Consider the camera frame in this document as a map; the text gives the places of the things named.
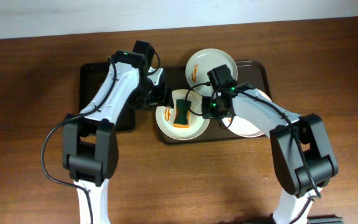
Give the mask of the cream white plate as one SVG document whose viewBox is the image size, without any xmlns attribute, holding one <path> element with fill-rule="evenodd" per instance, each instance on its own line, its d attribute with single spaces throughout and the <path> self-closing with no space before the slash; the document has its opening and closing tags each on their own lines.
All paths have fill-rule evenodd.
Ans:
<svg viewBox="0 0 358 224">
<path fill-rule="evenodd" d="M 177 100 L 184 100 L 187 92 L 186 89 L 173 90 L 174 107 L 159 106 L 155 111 L 156 122 L 161 132 L 179 141 L 187 141 L 200 136 L 204 133 L 210 121 L 210 119 L 204 119 L 202 116 L 197 116 L 189 111 L 186 116 L 188 120 L 186 126 L 174 123 L 178 111 L 176 109 Z"/>
</svg>

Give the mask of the green and orange sponge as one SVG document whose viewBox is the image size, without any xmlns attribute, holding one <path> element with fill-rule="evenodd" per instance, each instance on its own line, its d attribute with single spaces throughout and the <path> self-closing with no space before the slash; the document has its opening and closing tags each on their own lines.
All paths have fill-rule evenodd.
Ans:
<svg viewBox="0 0 358 224">
<path fill-rule="evenodd" d="M 184 99 L 178 99 L 176 102 L 176 113 L 173 126 L 176 128 L 189 128 L 191 102 Z"/>
</svg>

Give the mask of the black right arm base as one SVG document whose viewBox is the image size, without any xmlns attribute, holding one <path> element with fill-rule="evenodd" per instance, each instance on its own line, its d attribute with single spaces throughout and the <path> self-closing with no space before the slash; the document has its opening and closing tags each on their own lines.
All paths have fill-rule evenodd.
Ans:
<svg viewBox="0 0 358 224">
<path fill-rule="evenodd" d="M 289 224 L 289 223 L 306 223 L 306 224 L 344 224 L 344 220 L 341 217 L 293 217 L 291 219 L 277 218 L 273 215 L 269 219 L 269 223 L 272 224 Z"/>
</svg>

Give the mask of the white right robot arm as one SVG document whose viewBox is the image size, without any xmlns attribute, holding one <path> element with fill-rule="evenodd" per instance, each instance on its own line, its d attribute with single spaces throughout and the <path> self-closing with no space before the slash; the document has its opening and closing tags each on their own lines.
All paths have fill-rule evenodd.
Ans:
<svg viewBox="0 0 358 224">
<path fill-rule="evenodd" d="M 272 147 L 275 175 L 282 187 L 269 223 L 342 223 L 339 217 L 308 217 L 323 187 L 338 173 L 338 163 L 322 119 L 301 116 L 269 101 L 248 83 L 214 86 L 202 100 L 204 118 L 230 115 L 262 131 Z"/>
</svg>

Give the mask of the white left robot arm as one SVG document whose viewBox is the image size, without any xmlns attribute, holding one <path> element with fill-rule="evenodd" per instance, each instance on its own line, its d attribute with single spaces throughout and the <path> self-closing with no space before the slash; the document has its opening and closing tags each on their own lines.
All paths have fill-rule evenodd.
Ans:
<svg viewBox="0 0 358 224">
<path fill-rule="evenodd" d="M 161 80 L 163 69 L 151 67 L 157 55 L 149 45 L 118 50 L 93 99 L 62 124 L 62 164 L 78 193 L 81 223 L 109 223 L 108 184 L 119 159 L 116 123 L 123 108 L 173 106 L 172 92 Z"/>
</svg>

